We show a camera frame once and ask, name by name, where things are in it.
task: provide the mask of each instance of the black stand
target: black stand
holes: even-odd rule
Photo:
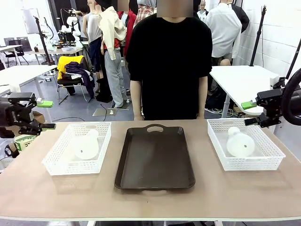
[[[264,20],[264,16],[265,16],[266,11],[267,11],[267,8],[266,8],[266,6],[264,6],[263,9],[262,9],[262,13],[261,13],[261,21],[260,21],[259,29],[258,29],[258,32],[257,32],[257,37],[256,37],[256,42],[255,42],[255,46],[254,46],[254,51],[253,51],[250,67],[254,66],[255,55],[256,55],[256,51],[257,51],[257,47],[258,47],[258,43],[259,43],[259,38],[261,36],[263,20]]]
[[[296,63],[296,60],[297,60],[297,57],[298,57],[300,48],[301,48],[301,39],[300,39],[300,42],[299,42],[299,46],[297,47],[297,51],[296,51],[296,53],[295,53],[295,56],[294,56],[294,58],[293,58],[292,64],[291,64],[291,66],[290,66],[290,69],[288,70],[288,73],[287,73],[287,75],[286,75],[286,79],[289,79],[289,78],[290,78],[290,75],[291,75],[291,73],[292,73],[293,67],[295,66],[295,63]]]
[[[42,41],[42,45],[43,45],[43,49],[45,51],[45,55],[46,55],[46,60],[48,62],[48,65],[52,65],[51,61],[50,61],[50,58],[49,58],[49,54],[48,54],[48,51],[47,51],[47,48],[46,48],[46,44],[45,44],[45,41],[44,41],[44,38],[45,36],[43,35],[42,31],[41,31],[41,27],[40,27],[40,21],[37,17],[34,17],[36,18],[36,23],[37,23],[37,26],[38,26],[38,30],[39,30],[39,34],[40,34],[40,38],[41,38],[41,41]]]

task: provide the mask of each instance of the person's hand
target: person's hand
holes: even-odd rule
[[[142,115],[135,116],[134,121],[144,121],[144,117]]]

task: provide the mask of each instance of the plaid shirt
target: plaid shirt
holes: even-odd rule
[[[138,14],[137,14],[136,21],[134,23],[134,27],[137,25],[137,23],[142,21],[144,18],[147,18],[148,16],[153,15],[154,13],[155,13],[155,7],[139,5]]]

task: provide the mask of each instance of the beige jacket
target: beige jacket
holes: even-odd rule
[[[114,39],[124,40],[127,30],[113,6],[107,8],[99,15],[98,27],[103,32],[103,41],[108,49],[111,60],[115,60]]]

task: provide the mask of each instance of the black pole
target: black pole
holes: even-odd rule
[[[292,73],[293,67],[295,66],[295,63],[296,63],[296,60],[297,60],[297,57],[298,57],[300,48],[301,48],[301,39],[300,39],[300,42],[299,42],[299,46],[297,47],[297,51],[296,51],[296,53],[295,53],[295,56],[293,57],[293,61],[292,61],[292,64],[291,64],[291,66],[290,66],[290,69],[288,70],[288,73],[287,73],[287,75],[286,75],[286,79],[289,79],[289,78],[290,78],[290,75],[291,75],[291,73]]]
[[[48,62],[48,65],[50,66],[51,65],[51,61],[50,61],[49,54],[48,54],[48,51],[47,51],[47,48],[46,48],[46,44],[45,44],[45,41],[44,41],[44,35],[43,35],[42,31],[41,31],[40,22],[39,22],[39,19],[37,17],[35,17],[35,18],[36,18],[36,23],[37,23],[37,26],[38,26],[40,38],[41,38],[41,41],[42,41],[43,49],[45,51],[46,60]]]
[[[263,6],[263,9],[262,9],[262,12],[261,12],[261,21],[260,21],[259,29],[258,29],[258,32],[257,32],[257,37],[256,37],[255,46],[254,46],[254,51],[253,51],[253,55],[252,55],[252,59],[251,59],[251,63],[250,63],[251,67],[254,66],[255,55],[256,55],[256,51],[257,51],[259,39],[260,39],[260,36],[261,36],[261,30],[262,30],[262,26],[263,26],[263,20],[264,20],[264,15],[265,15],[266,11],[267,11],[266,6]]]

